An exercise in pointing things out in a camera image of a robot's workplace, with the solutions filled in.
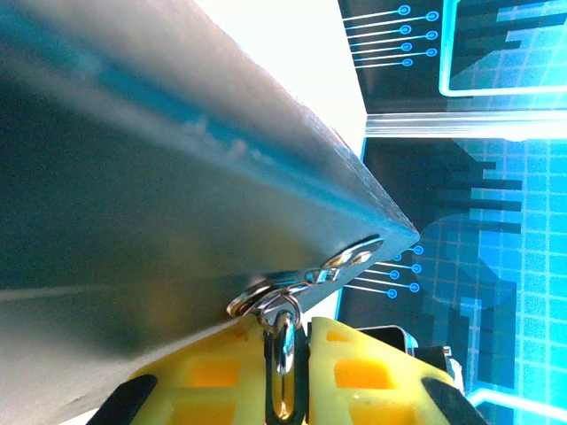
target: blue grid pattern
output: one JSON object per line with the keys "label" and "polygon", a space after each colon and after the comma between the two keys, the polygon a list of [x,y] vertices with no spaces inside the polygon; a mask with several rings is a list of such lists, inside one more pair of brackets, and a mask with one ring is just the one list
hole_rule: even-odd
{"label": "blue grid pattern", "polygon": [[[499,242],[518,236],[497,235]],[[467,391],[478,388],[481,365],[491,371],[486,382],[513,387],[514,369],[507,365],[513,366],[516,339],[515,274],[505,269],[499,277],[479,257],[478,227],[471,225],[468,214],[438,220],[422,233],[422,244],[420,283],[431,294],[424,300],[424,312],[435,317],[432,343],[454,348],[455,357],[466,365]],[[493,255],[502,257],[497,250]],[[451,318],[452,311],[468,320],[455,326],[458,320]]]}
{"label": "blue grid pattern", "polygon": [[[566,0],[503,8],[498,21],[567,12]],[[519,49],[491,52],[451,78],[451,89],[500,89],[567,85],[567,24],[509,31],[508,42]],[[449,110],[518,110],[567,107],[567,93],[451,98]]]}
{"label": "blue grid pattern", "polygon": [[[476,160],[496,162],[497,169],[486,170],[485,177],[523,182],[522,190],[508,196],[522,200],[522,212],[497,212],[505,221],[520,223],[522,234],[508,237],[482,232],[478,255],[501,279],[514,278],[518,283],[512,392],[561,408],[567,408],[566,142],[460,142]],[[503,199],[505,194],[476,189],[473,197]],[[478,219],[482,214],[472,211],[470,215]],[[475,356],[469,348],[468,361],[475,363]],[[479,387],[491,386],[476,381],[474,388]],[[517,413],[516,423],[551,422],[540,415]]]}

